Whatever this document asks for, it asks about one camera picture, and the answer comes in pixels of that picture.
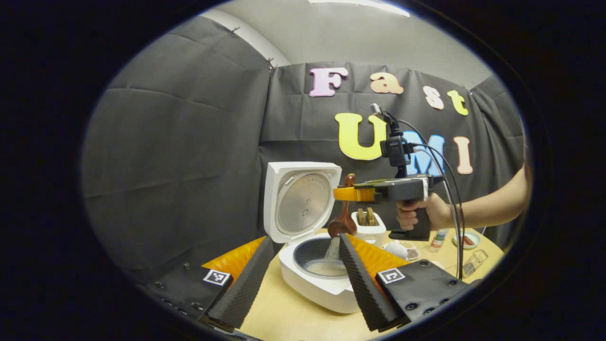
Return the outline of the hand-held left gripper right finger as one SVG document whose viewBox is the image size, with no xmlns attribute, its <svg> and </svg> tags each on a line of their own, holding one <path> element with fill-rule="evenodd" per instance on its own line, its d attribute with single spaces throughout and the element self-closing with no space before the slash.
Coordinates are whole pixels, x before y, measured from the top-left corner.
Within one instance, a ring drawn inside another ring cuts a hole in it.
<svg viewBox="0 0 606 341">
<path fill-rule="evenodd" d="M 474 288 L 427 259 L 406 263 L 350 234 L 339 236 L 339 256 L 372 332 L 420 324 Z"/>
</svg>

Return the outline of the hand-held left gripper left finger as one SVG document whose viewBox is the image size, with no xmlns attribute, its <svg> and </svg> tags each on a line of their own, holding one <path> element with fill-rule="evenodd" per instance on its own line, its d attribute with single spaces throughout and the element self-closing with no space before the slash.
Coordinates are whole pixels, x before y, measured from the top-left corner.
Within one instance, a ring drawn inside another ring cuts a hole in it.
<svg viewBox="0 0 606 341">
<path fill-rule="evenodd" d="M 144 287 L 189 319 L 232 333 L 244 323 L 273 257 L 264 236 L 203 265 L 184 263 Z"/>
</svg>

